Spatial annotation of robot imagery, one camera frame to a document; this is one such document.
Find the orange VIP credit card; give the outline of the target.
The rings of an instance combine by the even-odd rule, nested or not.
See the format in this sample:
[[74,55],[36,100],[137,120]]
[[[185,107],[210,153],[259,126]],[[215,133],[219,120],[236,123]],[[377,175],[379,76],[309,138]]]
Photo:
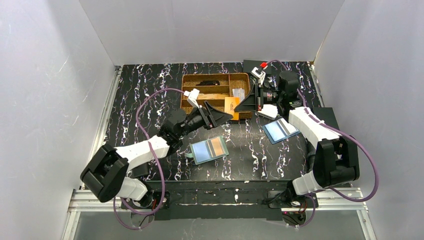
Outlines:
[[225,97],[224,99],[224,112],[232,115],[232,121],[238,121],[240,119],[239,113],[235,111],[239,103],[239,97]]

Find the green card holder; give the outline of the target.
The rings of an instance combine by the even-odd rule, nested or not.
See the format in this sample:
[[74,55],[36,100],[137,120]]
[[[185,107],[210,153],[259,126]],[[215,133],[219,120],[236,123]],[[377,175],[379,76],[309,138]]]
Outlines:
[[210,162],[229,155],[228,148],[222,136],[213,137],[189,145],[185,157],[193,159],[196,165]]

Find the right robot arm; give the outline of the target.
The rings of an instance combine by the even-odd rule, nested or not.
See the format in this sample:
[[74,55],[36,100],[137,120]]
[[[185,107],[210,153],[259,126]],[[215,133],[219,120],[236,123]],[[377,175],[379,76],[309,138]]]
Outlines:
[[291,180],[284,191],[286,198],[304,196],[360,176],[358,147],[350,135],[344,136],[326,125],[307,107],[300,92],[300,80],[293,71],[281,71],[275,87],[265,82],[268,62],[255,66],[251,74],[257,79],[236,112],[259,112],[265,105],[275,105],[282,117],[300,131],[313,146],[312,169]]

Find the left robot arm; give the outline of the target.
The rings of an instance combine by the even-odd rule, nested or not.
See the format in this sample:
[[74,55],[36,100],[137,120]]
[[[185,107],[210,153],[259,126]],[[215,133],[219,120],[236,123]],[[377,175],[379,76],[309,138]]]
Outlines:
[[216,128],[230,119],[232,115],[211,106],[207,101],[197,103],[198,89],[184,91],[192,105],[190,113],[177,108],[168,113],[159,132],[146,140],[127,146],[112,147],[102,145],[80,174],[80,180],[102,202],[114,197],[142,200],[148,187],[127,173],[152,160],[159,160],[174,154],[189,133],[205,128]]

